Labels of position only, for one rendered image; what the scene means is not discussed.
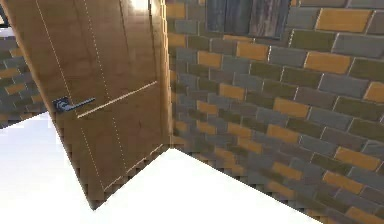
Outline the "brown wooden room door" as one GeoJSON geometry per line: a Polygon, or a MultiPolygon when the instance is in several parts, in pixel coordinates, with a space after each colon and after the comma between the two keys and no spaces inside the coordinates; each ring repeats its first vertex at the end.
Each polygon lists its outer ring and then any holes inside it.
{"type": "Polygon", "coordinates": [[[170,141],[160,0],[0,0],[91,209],[170,141]],[[94,101],[58,113],[52,104],[94,101]]]}

